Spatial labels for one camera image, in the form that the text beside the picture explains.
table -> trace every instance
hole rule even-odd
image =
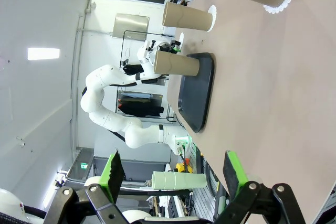
[[[211,32],[176,31],[182,54],[214,54],[204,129],[194,133],[178,113],[181,76],[170,76],[168,102],[224,185],[225,151],[233,150],[266,186],[288,183],[312,223],[336,180],[336,0],[292,0],[277,15],[248,0],[189,6],[213,4]]]

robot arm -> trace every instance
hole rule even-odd
[[[160,74],[154,74],[153,65],[146,58],[148,47],[146,44],[140,48],[138,59],[144,69],[143,73],[128,76],[113,65],[102,66],[86,77],[87,91],[81,99],[82,109],[89,113],[90,119],[110,131],[124,132],[125,142],[131,148],[138,148],[146,143],[165,143],[169,145],[172,151],[179,155],[181,145],[188,146],[187,132],[181,127],[167,127],[162,125],[153,125],[149,128],[143,128],[142,122],[138,118],[126,117],[110,111],[102,105],[104,98],[104,88],[111,84],[125,86],[127,84],[138,83],[142,80],[158,78]]]

black tray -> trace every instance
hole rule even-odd
[[[199,132],[206,121],[215,64],[207,52],[190,54],[187,57],[199,60],[197,76],[182,76],[178,107],[181,116],[194,132]]]

green exit sign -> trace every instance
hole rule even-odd
[[[86,170],[88,168],[88,164],[87,163],[80,163],[80,168],[83,170]]]

screw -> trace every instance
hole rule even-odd
[[[283,191],[285,190],[285,188],[284,188],[283,186],[279,186],[279,187],[277,188],[277,190],[278,190],[279,192],[283,192]]]
[[[248,186],[248,188],[250,188],[250,189],[254,190],[254,189],[256,189],[256,188],[257,188],[257,185],[256,185],[256,184],[254,184],[254,183],[252,183],[252,184],[250,184],[250,185]]]

